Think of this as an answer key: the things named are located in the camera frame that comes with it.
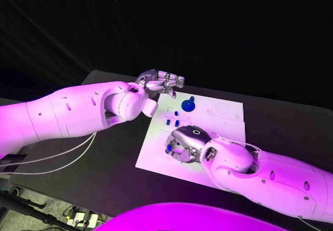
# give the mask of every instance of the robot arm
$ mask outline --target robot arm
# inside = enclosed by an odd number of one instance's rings
[[[184,78],[148,70],[133,83],[107,82],[58,90],[43,98],[0,107],[0,158],[14,149],[46,139],[79,137],[148,117],[157,109],[151,97],[182,87]]]
[[[179,143],[183,150],[173,149]],[[249,152],[236,141],[210,139],[196,126],[177,128],[166,153],[184,163],[200,163],[216,187],[297,218],[333,223],[333,174],[259,148]]]

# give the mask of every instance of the blue object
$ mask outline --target blue object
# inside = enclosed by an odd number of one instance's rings
[[[186,111],[186,112],[192,112],[196,108],[196,104],[195,104],[195,97],[192,96],[189,98],[189,100],[184,100],[182,102],[182,109]]]

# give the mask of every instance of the floor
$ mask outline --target floor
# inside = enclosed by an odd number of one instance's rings
[[[71,206],[69,203],[65,203],[63,201],[59,201],[27,189],[20,190],[20,197],[24,199],[30,199],[37,204],[42,204],[42,205],[45,204],[46,207],[43,209],[37,209],[37,208],[35,209],[42,211],[46,214],[53,215],[56,219],[60,220],[62,222],[66,222],[66,218],[62,216],[62,213],[65,209]],[[0,231],[37,231],[37,230],[42,230],[50,227],[55,227],[55,226],[45,224],[40,220],[37,220],[33,217],[29,217],[14,211],[10,211],[7,213],[7,217],[0,226]]]

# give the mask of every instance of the dark gray table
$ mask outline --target dark gray table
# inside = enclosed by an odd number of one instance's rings
[[[92,71],[84,84],[120,80],[131,82],[135,78]],[[177,91],[244,103],[246,142],[333,172],[330,110],[192,86]],[[86,154],[68,168],[43,175],[13,175],[10,183],[109,216],[153,203],[189,202],[229,209],[290,230],[311,230],[297,218],[241,195],[135,168],[148,123],[150,118],[141,114],[135,120],[98,132]],[[85,139],[39,142],[26,160],[55,155]],[[52,170],[68,164],[84,150],[85,146],[58,158],[22,165],[17,172]],[[331,224],[310,222],[318,228],[333,229]]]

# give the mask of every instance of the black curtain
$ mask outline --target black curtain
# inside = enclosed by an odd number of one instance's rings
[[[156,68],[192,86],[331,108],[333,16],[306,4],[3,0],[0,97],[32,100],[95,69]]]

